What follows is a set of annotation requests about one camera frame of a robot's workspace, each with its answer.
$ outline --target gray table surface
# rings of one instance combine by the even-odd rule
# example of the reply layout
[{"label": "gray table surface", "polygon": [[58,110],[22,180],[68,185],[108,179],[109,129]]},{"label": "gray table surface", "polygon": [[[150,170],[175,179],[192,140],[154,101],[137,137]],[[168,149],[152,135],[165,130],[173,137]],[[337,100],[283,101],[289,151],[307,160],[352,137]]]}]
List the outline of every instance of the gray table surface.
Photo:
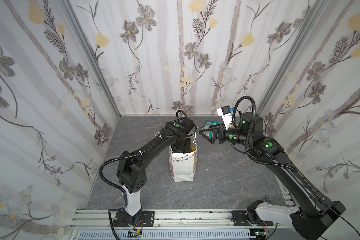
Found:
[{"label": "gray table surface", "polygon": [[[121,117],[111,139],[106,159],[134,151],[151,140],[155,133],[176,117]],[[197,126],[220,117],[191,117]],[[270,198],[273,204],[285,205],[274,174],[228,142],[210,144],[197,136],[197,170],[193,181],[174,182],[169,169],[169,152],[161,152],[148,166],[147,183],[141,190],[143,209],[235,209],[247,208],[255,200]],[[107,165],[103,173],[119,184],[117,163]],[[86,209],[109,209],[123,205],[120,190],[99,176],[95,181]]]}]

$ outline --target floral wallpaper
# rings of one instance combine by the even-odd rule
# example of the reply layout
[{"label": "floral wallpaper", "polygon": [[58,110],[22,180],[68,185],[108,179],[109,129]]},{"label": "floral wallpaper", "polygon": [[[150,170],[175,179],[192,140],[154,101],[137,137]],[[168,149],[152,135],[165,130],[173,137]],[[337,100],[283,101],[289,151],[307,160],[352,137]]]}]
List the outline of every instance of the floral wallpaper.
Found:
[{"label": "floral wallpaper", "polygon": [[114,117],[58,2],[0,1],[0,239],[62,239]]},{"label": "floral wallpaper", "polygon": [[[327,3],[262,115],[266,134],[360,231],[360,0]],[[357,234],[338,220],[323,236]]]},{"label": "floral wallpaper", "polygon": [[260,102],[314,4],[70,2],[122,114],[215,114],[243,95]]}]

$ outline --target metal corner post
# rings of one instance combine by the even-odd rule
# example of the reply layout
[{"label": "metal corner post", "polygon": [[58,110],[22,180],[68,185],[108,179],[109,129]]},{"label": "metal corner post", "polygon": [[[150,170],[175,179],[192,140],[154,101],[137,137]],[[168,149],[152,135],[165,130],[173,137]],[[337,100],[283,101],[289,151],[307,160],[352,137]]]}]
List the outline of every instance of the metal corner post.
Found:
[{"label": "metal corner post", "polygon": [[277,71],[275,77],[273,78],[273,81],[269,85],[269,88],[267,89],[267,92],[265,93],[264,98],[261,100],[261,103],[259,104],[257,112],[259,113],[260,116],[262,114],[264,114],[263,111],[265,110],[265,107],[271,100],[273,94],[275,94],[275,91],[276,91],[281,79],[283,78],[285,72],[288,70],[288,67],[292,63],[292,60],[297,55],[299,49],[301,48],[302,44],[304,43],[304,40],[308,36],[309,32],[315,25],[322,10],[324,9],[326,3],[327,3],[327,0],[316,0],[316,2],[314,3],[312,10],[309,12],[307,19],[304,21],[304,24],[302,25],[301,30],[299,31],[298,36],[296,37],[295,41],[293,42],[283,63],[281,64],[279,70]]},{"label": "metal corner post", "polygon": [[87,58],[91,64],[91,67],[92,67],[93,71],[95,72],[97,79],[99,80],[99,84],[101,85],[101,88],[103,89],[103,91],[106,95],[106,98],[112,108],[112,111],[114,112],[114,114],[117,118],[121,117],[120,111],[117,108],[117,105],[116,105],[116,103],[113,99],[113,96],[107,86],[107,82],[104,79],[103,74],[101,74],[101,70],[100,70],[99,65],[97,64],[96,57],[93,54],[91,46],[81,28],[81,25],[79,23],[79,20],[77,19],[77,16],[72,8],[71,3],[69,2],[69,0],[59,0],[59,2],[63,8],[63,11],[64,11],[66,17],[68,18],[68,21],[70,22],[72,28],[74,29],[75,35],[80,42],[80,45],[84,51],[84,54],[87,56]]}]

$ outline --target teal package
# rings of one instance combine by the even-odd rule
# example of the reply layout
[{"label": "teal package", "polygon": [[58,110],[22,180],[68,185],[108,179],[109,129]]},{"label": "teal package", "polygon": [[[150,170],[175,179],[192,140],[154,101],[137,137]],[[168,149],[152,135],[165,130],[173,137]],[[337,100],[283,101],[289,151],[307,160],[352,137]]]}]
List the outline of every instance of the teal package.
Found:
[{"label": "teal package", "polygon": [[[208,128],[208,126],[212,126],[212,125],[216,125],[216,124],[220,124],[220,122],[215,122],[215,121],[205,121],[205,126],[204,129]],[[207,133],[209,133],[209,137],[212,137],[212,132],[205,132],[204,134],[206,135]]]}]

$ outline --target robotic arm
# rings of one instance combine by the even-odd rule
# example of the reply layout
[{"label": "robotic arm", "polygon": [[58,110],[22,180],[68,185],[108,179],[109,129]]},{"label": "robotic arm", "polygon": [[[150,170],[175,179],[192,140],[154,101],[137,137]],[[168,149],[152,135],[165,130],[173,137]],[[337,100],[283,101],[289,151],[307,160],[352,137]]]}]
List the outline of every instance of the robotic arm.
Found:
[{"label": "robotic arm", "polygon": [[[235,112],[243,99],[251,101],[253,111],[241,114],[240,123],[237,125]],[[232,113],[229,111],[229,106],[219,109],[218,113],[223,117],[224,124],[210,126],[208,129],[200,130],[199,133],[212,144],[218,140],[219,144],[228,141],[231,145],[244,145],[248,157],[271,170],[299,204],[299,207],[284,207],[257,200],[248,206],[245,220],[251,224],[263,221],[277,222],[295,228],[307,240],[315,240],[345,211],[345,207],[341,202],[331,201],[317,190],[293,165],[283,147],[275,139],[263,135],[263,119],[256,114],[255,109],[254,100],[244,96],[238,100]],[[174,152],[189,150],[190,141],[187,137],[193,134],[189,133],[194,127],[195,123],[186,115],[177,118],[168,122],[160,130],[159,136],[145,146],[131,153],[125,151],[120,157],[105,161],[100,166],[100,178],[107,184],[120,189],[124,194],[122,209],[124,223],[135,226],[142,219],[140,190],[147,181],[145,173],[147,166],[169,146],[172,146]],[[212,132],[211,138],[204,134],[207,131]],[[111,183],[102,173],[104,166],[115,161],[120,161],[117,177],[122,187]]]}]

